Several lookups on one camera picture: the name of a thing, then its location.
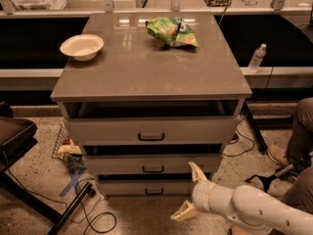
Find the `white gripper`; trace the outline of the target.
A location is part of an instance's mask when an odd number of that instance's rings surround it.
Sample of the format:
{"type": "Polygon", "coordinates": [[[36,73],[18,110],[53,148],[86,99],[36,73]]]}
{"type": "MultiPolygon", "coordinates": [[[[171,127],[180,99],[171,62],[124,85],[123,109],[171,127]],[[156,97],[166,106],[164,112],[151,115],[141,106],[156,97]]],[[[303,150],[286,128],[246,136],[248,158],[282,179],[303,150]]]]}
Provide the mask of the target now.
{"type": "Polygon", "coordinates": [[[198,183],[192,193],[193,203],[185,201],[170,218],[183,221],[196,216],[199,211],[223,217],[236,216],[237,212],[232,203],[234,190],[206,180],[205,174],[195,163],[189,162],[189,167],[192,170],[193,182],[198,183]]]}

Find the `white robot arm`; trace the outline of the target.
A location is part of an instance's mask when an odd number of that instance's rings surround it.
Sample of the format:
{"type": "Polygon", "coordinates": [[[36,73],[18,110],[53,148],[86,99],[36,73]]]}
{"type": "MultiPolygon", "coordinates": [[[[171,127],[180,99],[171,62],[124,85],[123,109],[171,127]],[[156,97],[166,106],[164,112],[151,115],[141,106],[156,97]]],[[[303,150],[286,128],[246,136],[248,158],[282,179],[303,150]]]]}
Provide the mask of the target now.
{"type": "Polygon", "coordinates": [[[268,235],[272,229],[286,235],[313,235],[313,215],[292,208],[249,185],[236,189],[220,186],[206,178],[193,162],[195,183],[192,201],[186,200],[170,218],[183,221],[200,212],[218,214],[252,235],[268,235]]]}

